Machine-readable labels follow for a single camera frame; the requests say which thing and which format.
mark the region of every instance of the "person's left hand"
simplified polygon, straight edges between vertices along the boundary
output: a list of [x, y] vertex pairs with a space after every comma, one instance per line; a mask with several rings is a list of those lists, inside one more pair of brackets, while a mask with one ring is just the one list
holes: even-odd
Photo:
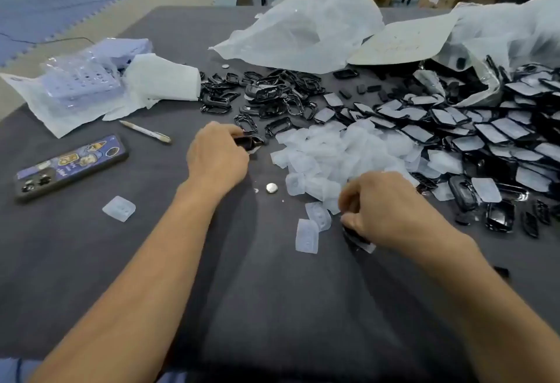
[[249, 154], [235, 144], [243, 137], [237, 125], [210, 122], [194, 137], [186, 154], [191, 187], [225, 196], [247, 174]]

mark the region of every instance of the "gray tablecloth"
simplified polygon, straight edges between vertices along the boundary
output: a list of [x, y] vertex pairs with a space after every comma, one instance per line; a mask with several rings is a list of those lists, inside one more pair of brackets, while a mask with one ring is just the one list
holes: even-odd
[[[207, 47], [254, 21], [260, 7], [161, 7], [122, 34], [149, 38], [155, 53], [206, 74], [266, 69], [224, 60]], [[390, 9], [385, 22], [424, 17], [428, 10]], [[379, 83], [367, 69], [359, 80], [323, 78], [327, 89]], [[384, 81], [389, 87], [391, 81]], [[373, 102], [373, 95], [360, 97]], [[236, 109], [245, 100], [234, 101]], [[174, 139], [172, 146], [96, 121], [55, 139], [27, 107], [0, 123], [0, 355], [44, 357], [122, 270], [187, 177], [185, 153], [212, 119], [199, 104], [162, 101], [130, 121]], [[258, 122], [262, 129], [266, 122]], [[119, 133], [130, 158], [26, 205], [13, 201], [13, 175], [101, 136]], [[343, 242], [340, 224], [321, 233], [317, 255], [296, 252], [294, 240], [310, 196], [286, 193], [286, 170], [272, 165], [275, 140], [251, 160], [249, 175], [222, 202], [212, 221], [184, 320], [170, 350], [177, 367], [231, 367], [325, 379], [380, 377], [469, 380], [458, 341], [433, 312], [444, 297], [409, 261], [378, 249], [358, 260]], [[269, 182], [279, 185], [268, 194]], [[121, 223], [102, 212], [114, 196], [136, 204]], [[452, 219], [453, 210], [435, 201]], [[463, 228], [486, 257], [508, 267], [512, 285], [560, 329], [560, 247], [556, 229], [540, 241], [519, 225], [508, 235], [482, 223]]]

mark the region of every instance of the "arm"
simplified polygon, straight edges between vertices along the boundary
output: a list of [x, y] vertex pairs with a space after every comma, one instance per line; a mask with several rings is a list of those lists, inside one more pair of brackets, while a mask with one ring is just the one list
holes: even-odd
[[560, 381], [560, 339], [398, 173], [367, 173], [339, 199], [342, 224], [414, 260], [449, 294], [484, 383]]
[[232, 138], [241, 135], [240, 128], [216, 122], [197, 134], [187, 154], [189, 179], [31, 383], [155, 381], [183, 316], [214, 210], [247, 173], [249, 156]]

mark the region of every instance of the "white pen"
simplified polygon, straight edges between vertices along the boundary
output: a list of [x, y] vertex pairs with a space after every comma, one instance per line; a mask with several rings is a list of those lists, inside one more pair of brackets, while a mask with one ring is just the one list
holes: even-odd
[[172, 141], [171, 138], [168, 137], [168, 136], [166, 136], [165, 134], [157, 133], [157, 132], [154, 132], [154, 131], [150, 131], [149, 129], [145, 129], [145, 128], [139, 127], [139, 126], [134, 125], [134, 124], [132, 124], [132, 123], [130, 123], [130, 122], [127, 122], [127, 121], [121, 121], [121, 120], [120, 120], [119, 122], [120, 122], [122, 125], [124, 125], [125, 127], [129, 127], [130, 129], [134, 129], [134, 130], [136, 130], [136, 131], [138, 131], [138, 132], [141, 132], [142, 134], [145, 134], [145, 135], [147, 135], [147, 136], [150, 136], [150, 137], [153, 137], [153, 138], [157, 138], [159, 141], [162, 141], [162, 142], [164, 142], [164, 143], [171, 143], [171, 141]]

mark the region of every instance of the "cartoon phone case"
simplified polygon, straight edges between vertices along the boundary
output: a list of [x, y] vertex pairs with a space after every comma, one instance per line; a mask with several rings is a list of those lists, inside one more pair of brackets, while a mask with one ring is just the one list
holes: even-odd
[[16, 198], [25, 202], [50, 193], [128, 157], [115, 134], [41, 162], [16, 174]]

